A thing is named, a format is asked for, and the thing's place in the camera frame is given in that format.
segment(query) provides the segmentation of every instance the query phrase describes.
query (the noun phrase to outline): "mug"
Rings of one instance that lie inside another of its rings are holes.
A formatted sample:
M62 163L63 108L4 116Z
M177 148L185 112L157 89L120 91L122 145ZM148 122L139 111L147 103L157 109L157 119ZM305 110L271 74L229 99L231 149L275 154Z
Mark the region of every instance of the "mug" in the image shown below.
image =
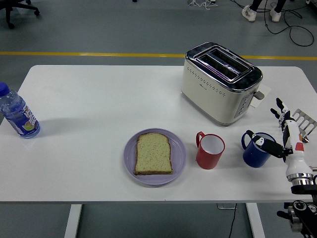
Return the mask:
M249 142L248 146L246 146L244 141L246 134L247 133L244 133L241 138L242 148L244 149L243 160L247 163L247 165L259 168L264 165L271 155L260 149L252 140ZM258 132L256 135L276 142L275 139L267 133Z
M200 131L196 135L196 144L198 148L196 155L198 165L206 170L213 169L224 151L225 144L223 139L218 135L205 135Z

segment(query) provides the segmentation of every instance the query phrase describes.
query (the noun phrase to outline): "bread slice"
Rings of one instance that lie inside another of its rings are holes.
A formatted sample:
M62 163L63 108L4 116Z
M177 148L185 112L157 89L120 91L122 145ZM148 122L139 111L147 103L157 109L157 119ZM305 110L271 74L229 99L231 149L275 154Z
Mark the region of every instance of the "bread slice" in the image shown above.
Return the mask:
M145 133L138 137L134 174L173 174L167 136L160 133Z

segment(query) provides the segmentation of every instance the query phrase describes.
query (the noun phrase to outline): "blue mug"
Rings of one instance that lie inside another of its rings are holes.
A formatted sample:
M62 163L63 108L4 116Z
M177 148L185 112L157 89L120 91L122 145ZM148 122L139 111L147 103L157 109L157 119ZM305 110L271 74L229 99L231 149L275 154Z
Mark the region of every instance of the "blue mug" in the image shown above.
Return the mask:
M268 160L268 158L271 155L260 149L253 141L250 141L248 146L246 146L244 141L246 134L247 133L244 133L241 138L242 148L244 149L243 160L247 163L247 165L254 168L259 168L262 165L264 165L264 163ZM264 139L269 139L276 142L275 139L267 133L258 132L256 133L256 135L259 135Z

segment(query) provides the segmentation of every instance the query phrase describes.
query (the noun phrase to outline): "chair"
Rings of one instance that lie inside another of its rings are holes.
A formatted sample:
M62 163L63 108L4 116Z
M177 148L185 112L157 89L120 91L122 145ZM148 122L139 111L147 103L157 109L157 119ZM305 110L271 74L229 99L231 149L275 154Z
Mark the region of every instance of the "chair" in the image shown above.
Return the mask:
M37 7L21 4L20 2L22 2L22 0L3 0L3 1L0 1L0 9L5 8L6 22L8 23L8 26L10 29L14 28L14 25L12 23L10 23L10 13L11 13L11 11L13 11L13 9L12 9L13 7L35 10L34 14L36 16L40 15L40 12L39 12ZM26 3L31 4L31 0L26 0Z

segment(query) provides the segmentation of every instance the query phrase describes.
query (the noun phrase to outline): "white toaster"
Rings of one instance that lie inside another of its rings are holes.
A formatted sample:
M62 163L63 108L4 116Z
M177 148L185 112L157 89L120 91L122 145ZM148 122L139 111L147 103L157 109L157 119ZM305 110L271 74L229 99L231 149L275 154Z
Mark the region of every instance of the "white toaster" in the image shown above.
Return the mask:
M262 72L216 43L207 42L186 53L182 92L221 125L241 118L257 89Z

